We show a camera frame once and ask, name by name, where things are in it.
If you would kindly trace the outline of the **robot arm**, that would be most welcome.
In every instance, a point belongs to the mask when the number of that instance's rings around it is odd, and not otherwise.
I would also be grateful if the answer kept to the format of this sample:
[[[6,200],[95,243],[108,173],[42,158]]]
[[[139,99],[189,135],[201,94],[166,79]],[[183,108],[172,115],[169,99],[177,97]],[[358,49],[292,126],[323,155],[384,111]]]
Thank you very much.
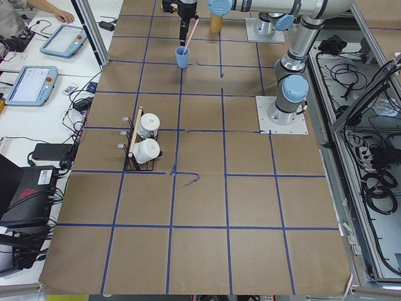
[[[309,84],[302,76],[308,53],[325,20],[350,9],[352,1],[209,1],[210,12],[224,16],[229,11],[279,13],[300,16],[288,51],[276,63],[274,72],[278,95],[268,108],[269,119],[278,125],[293,122],[300,103],[305,100]]]
[[[197,15],[197,1],[175,1],[177,5],[177,13],[181,18],[179,40],[180,45],[189,44],[190,37],[187,37],[191,19],[196,22],[199,20]],[[236,7],[235,1],[208,1],[210,16],[210,32],[220,33],[222,29],[222,17]],[[251,30],[256,33],[257,37],[272,38],[277,31],[286,31],[294,22],[295,16],[301,7],[300,1],[295,1],[291,11],[284,13],[267,13],[261,12],[256,19],[254,28]]]

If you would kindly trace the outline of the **person hand on desk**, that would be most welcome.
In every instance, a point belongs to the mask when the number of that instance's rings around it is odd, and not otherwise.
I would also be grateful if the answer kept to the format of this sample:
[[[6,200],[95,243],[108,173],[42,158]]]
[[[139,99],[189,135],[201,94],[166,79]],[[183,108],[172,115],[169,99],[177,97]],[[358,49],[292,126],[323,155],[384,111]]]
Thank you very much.
[[[62,23],[70,24],[75,21],[75,17],[71,13],[58,8],[53,10],[53,14]]]

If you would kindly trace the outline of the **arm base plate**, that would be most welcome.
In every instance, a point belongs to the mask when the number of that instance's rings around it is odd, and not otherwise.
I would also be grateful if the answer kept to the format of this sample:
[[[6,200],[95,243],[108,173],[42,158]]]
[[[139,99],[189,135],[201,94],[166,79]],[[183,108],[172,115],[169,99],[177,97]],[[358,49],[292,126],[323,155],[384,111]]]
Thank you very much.
[[[276,31],[274,25],[259,18],[246,18],[247,41],[253,43],[285,43],[284,33]]]
[[[293,113],[283,113],[276,107],[276,97],[257,96],[259,131],[262,134],[308,135],[305,115],[298,106]]]

